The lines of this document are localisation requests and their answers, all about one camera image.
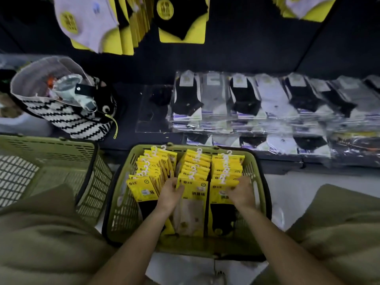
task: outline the yellow cord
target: yellow cord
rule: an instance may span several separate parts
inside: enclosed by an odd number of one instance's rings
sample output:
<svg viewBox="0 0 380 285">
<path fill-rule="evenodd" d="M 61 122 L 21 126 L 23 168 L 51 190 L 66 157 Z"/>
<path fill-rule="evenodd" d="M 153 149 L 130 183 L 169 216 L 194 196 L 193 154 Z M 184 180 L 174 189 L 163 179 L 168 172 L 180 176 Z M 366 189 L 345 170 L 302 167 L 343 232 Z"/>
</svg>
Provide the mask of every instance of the yellow cord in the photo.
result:
<svg viewBox="0 0 380 285">
<path fill-rule="evenodd" d="M 115 135 L 114 135 L 114 139 L 116 139 L 116 137 L 117 137 L 117 132 L 119 131 L 119 126 L 117 125 L 116 120 L 115 120 L 111 115 L 108 115 L 108 114 L 105 114 L 105 115 L 106 115 L 106 117 L 112 119 L 112 121 L 115 122 L 115 124 L 116 124 L 116 132 L 115 132 Z"/>
</svg>

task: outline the tile floor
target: tile floor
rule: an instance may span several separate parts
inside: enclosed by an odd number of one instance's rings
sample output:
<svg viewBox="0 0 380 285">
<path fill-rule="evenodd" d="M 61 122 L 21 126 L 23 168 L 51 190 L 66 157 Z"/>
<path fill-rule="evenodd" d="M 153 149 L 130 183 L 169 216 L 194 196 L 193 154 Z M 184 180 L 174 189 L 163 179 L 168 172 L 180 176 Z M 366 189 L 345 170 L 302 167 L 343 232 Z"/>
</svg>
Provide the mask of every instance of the tile floor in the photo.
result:
<svg viewBox="0 0 380 285">
<path fill-rule="evenodd" d="M 357 177 L 289 172 L 266 175 L 272 202 L 284 214 L 283 229 L 287 230 L 310 205 L 319 187 L 333 184 L 380 198 L 380 177 Z M 243 265 L 237 261 L 216 261 L 216 271 L 223 271 L 231 285 L 248 285 L 266 267 L 265 263 Z M 155 253 L 146 274 L 162 285 L 179 285 L 200 273 L 214 273 L 214 261 L 206 258 Z"/>
</svg>

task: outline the hand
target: hand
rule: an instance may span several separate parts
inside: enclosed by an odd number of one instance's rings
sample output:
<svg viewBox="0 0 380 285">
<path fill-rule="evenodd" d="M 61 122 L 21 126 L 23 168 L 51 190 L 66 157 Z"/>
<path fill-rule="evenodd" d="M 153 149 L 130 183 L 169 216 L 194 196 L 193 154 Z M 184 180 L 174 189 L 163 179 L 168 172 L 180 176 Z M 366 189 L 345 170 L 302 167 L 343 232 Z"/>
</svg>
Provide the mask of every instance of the hand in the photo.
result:
<svg viewBox="0 0 380 285">
<path fill-rule="evenodd" d="M 182 197 L 185 187 L 181 185 L 176 189 L 177 178 L 169 178 L 166 180 L 164 186 L 162 186 L 159 200 L 157 202 L 156 209 L 164 212 L 168 216 L 173 212 L 177 206 L 180 198 Z"/>
<path fill-rule="evenodd" d="M 238 178 L 239 184 L 235 189 L 227 190 L 227 195 L 234 203 L 235 207 L 240 211 L 246 207 L 255 208 L 254 189 L 249 176 L 241 176 Z"/>
</svg>

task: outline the person's right arm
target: person's right arm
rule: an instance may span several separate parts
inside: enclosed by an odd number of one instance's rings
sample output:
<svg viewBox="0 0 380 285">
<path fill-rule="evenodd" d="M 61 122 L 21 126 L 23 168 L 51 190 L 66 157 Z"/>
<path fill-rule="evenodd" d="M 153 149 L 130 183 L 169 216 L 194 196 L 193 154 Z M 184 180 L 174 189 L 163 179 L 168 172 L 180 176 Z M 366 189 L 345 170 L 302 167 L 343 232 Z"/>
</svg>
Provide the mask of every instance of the person's right arm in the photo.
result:
<svg viewBox="0 0 380 285">
<path fill-rule="evenodd" d="M 239 185 L 228 196 L 260 245 L 269 265 L 283 285 L 344 285 L 310 253 L 277 228 L 255 209 L 250 178 L 239 178 Z"/>
</svg>

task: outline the shopping basket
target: shopping basket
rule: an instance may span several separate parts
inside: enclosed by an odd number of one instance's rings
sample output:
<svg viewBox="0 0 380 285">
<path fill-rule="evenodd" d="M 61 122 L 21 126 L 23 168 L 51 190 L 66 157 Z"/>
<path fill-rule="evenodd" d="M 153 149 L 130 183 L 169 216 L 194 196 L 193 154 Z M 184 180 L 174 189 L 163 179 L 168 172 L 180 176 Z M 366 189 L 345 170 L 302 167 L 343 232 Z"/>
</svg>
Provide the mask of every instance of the shopping basket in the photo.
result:
<svg viewBox="0 0 380 285">
<path fill-rule="evenodd" d="M 129 191 L 126 180 L 129 174 L 135 173 L 137 158 L 144 154 L 145 149 L 150 149 L 152 146 L 153 144 L 143 144 L 136 145 L 131 149 L 124 166 L 119 168 L 108 191 L 102 235 L 109 243 L 115 246 L 120 246 L 127 240 L 141 223 L 137 202 Z M 227 153 L 228 150 L 231 150 L 232 154 L 245 155 L 243 174 L 250 176 L 252 181 L 256 182 L 259 191 L 260 209 L 263 214 L 271 219 L 272 204 L 268 185 L 259 162 L 251 151 L 226 147 L 173 145 L 171 143 L 166 146 L 167 150 L 178 153 L 177 160 L 182 157 L 187 149 L 197 150 L 198 148 L 202 148 L 202 152 L 209 155 Z M 246 222 L 238 213 L 233 238 L 161 236 L 156 250 L 158 252 L 214 259 L 265 260 Z"/>
<path fill-rule="evenodd" d="M 0 207 L 60 184 L 73 189 L 76 210 L 96 225 L 112 172 L 92 141 L 0 135 Z"/>
</svg>

